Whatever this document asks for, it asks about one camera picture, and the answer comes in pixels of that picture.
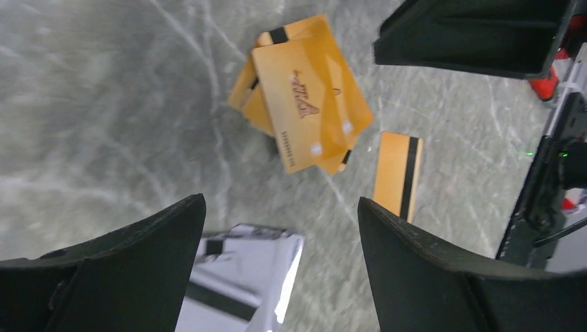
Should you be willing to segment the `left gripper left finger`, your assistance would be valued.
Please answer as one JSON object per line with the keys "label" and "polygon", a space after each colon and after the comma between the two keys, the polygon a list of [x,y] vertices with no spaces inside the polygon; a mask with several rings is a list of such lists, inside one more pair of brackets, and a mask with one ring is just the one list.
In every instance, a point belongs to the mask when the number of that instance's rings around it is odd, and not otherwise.
{"label": "left gripper left finger", "polygon": [[2,331],[173,331],[206,217],[193,194],[36,259],[1,262]]}

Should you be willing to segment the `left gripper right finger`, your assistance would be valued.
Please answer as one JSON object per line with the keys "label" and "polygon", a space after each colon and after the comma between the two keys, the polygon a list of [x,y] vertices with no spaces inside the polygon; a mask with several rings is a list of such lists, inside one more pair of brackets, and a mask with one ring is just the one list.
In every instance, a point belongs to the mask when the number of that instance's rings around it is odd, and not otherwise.
{"label": "left gripper right finger", "polygon": [[358,203],[381,331],[585,331],[586,272],[551,273],[490,259]]}

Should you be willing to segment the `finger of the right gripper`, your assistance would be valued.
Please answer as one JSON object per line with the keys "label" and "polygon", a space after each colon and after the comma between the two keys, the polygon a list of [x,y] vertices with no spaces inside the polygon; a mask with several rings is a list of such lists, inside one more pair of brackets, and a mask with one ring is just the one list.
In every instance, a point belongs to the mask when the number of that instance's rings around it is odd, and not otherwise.
{"label": "finger of the right gripper", "polygon": [[374,62],[529,80],[545,77],[575,1],[405,1],[379,29]]}

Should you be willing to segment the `gold card with stripe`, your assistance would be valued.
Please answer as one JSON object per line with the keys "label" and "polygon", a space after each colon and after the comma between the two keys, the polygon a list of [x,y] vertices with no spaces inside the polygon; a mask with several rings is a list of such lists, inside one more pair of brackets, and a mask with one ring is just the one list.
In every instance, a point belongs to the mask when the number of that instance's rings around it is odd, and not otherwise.
{"label": "gold card with stripe", "polygon": [[398,133],[381,133],[373,201],[413,222],[423,141]]}

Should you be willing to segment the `gold card stack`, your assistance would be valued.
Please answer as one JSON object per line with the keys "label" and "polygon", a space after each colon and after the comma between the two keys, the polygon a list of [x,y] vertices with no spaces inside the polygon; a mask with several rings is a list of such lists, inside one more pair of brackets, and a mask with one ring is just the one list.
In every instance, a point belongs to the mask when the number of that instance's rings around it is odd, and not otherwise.
{"label": "gold card stack", "polygon": [[289,174],[343,171],[373,120],[324,14],[261,33],[228,104],[274,138]]}

